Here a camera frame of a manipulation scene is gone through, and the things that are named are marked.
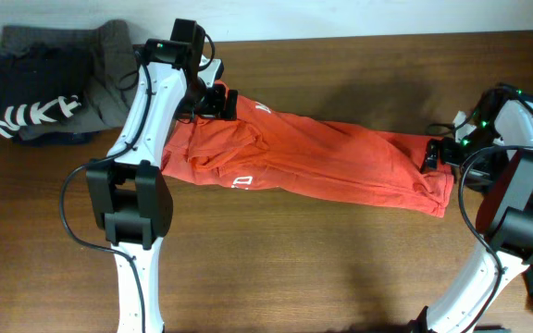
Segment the orange red t-shirt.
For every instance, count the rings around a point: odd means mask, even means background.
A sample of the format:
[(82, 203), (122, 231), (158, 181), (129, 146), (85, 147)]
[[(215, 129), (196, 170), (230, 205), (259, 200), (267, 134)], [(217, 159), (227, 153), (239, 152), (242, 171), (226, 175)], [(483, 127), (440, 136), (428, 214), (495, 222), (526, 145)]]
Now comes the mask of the orange red t-shirt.
[(234, 121), (179, 122), (161, 172), (195, 185), (283, 189), (333, 202), (402, 208), (442, 217), (451, 170), (424, 171), (428, 136), (367, 129), (278, 112), (240, 96)]

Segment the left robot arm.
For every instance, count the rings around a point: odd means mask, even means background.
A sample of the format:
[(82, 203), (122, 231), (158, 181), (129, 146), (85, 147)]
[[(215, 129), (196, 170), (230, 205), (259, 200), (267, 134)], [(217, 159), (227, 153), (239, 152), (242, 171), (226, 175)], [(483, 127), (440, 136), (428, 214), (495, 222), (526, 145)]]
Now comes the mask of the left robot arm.
[(149, 40), (139, 51), (137, 90), (107, 156), (85, 168), (103, 251), (118, 273), (118, 331), (162, 332), (159, 254), (173, 216), (161, 173), (162, 154), (176, 121), (233, 121), (238, 93), (219, 83), (221, 61), (198, 45)]

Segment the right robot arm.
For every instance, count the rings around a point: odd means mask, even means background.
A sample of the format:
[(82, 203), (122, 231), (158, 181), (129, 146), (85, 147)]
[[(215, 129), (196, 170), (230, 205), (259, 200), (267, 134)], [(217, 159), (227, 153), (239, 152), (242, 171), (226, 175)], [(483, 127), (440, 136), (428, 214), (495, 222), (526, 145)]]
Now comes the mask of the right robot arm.
[(460, 172), (457, 199), (476, 239), (462, 271), (409, 332), (477, 332), (502, 290), (533, 266), (533, 95), (499, 83), (428, 142), (422, 170)]

